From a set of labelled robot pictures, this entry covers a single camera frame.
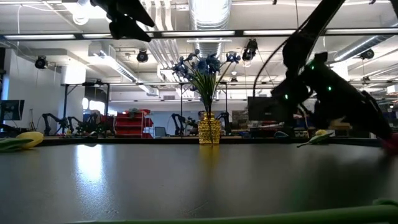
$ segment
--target white wall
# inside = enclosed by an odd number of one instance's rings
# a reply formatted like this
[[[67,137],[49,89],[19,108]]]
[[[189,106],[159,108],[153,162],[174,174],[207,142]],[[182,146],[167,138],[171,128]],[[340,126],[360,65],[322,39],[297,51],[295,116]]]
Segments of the white wall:
[[[18,127],[28,128],[31,121],[30,109],[33,109],[33,122],[39,131],[44,130],[44,121],[41,119],[39,127],[37,122],[43,113],[58,114],[60,99],[63,91],[60,86],[61,74],[53,70],[39,70],[34,63],[20,58],[15,51],[6,51],[6,78],[9,80],[7,93],[4,100],[25,100],[24,112],[21,121],[15,121]],[[12,121],[6,124],[15,126]],[[50,122],[51,128],[56,128],[55,122]]]

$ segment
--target vase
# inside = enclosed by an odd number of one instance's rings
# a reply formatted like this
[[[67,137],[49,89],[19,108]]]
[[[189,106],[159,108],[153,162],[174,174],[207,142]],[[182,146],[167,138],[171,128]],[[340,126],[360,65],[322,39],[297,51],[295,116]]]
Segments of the vase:
[[[199,144],[219,144],[221,134],[221,122],[214,119],[214,114],[211,113],[210,118],[207,114],[203,121],[198,122],[199,129]]]

